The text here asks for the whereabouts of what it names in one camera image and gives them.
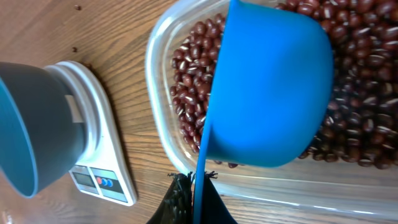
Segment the blue plastic measuring scoop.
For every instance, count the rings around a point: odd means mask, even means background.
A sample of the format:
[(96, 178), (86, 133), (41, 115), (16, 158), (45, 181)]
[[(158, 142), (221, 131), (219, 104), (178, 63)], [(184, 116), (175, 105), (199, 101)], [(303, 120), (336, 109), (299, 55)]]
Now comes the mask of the blue plastic measuring scoop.
[(311, 143), (333, 86), (327, 34), (308, 16), (231, 1), (197, 161), (193, 221), (207, 159), (282, 166)]

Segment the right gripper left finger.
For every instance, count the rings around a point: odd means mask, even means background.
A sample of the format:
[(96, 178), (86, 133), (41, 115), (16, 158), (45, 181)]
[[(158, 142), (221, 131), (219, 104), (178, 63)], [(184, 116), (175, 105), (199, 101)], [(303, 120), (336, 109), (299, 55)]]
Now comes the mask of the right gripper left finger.
[(147, 224), (192, 224), (192, 172), (167, 176), (173, 181)]

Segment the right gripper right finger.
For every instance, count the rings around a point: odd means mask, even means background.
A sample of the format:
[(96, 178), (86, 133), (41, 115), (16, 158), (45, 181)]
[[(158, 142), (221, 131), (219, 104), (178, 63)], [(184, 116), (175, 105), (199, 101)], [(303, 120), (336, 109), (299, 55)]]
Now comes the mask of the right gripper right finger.
[(201, 203), (201, 224), (237, 224), (226, 208), (219, 193), (212, 183), (217, 178), (217, 173), (212, 171), (205, 174), (203, 196)]

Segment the red adzuki beans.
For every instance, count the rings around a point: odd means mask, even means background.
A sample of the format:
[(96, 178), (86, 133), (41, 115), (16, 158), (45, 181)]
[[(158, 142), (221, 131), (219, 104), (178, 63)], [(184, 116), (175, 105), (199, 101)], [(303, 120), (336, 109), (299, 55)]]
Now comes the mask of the red adzuki beans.
[[(321, 126), (299, 158), (388, 169), (397, 163), (397, 1), (282, 1), (278, 9), (316, 20), (335, 58)], [(174, 51), (169, 92), (180, 132), (199, 152), (225, 18), (197, 22)]]

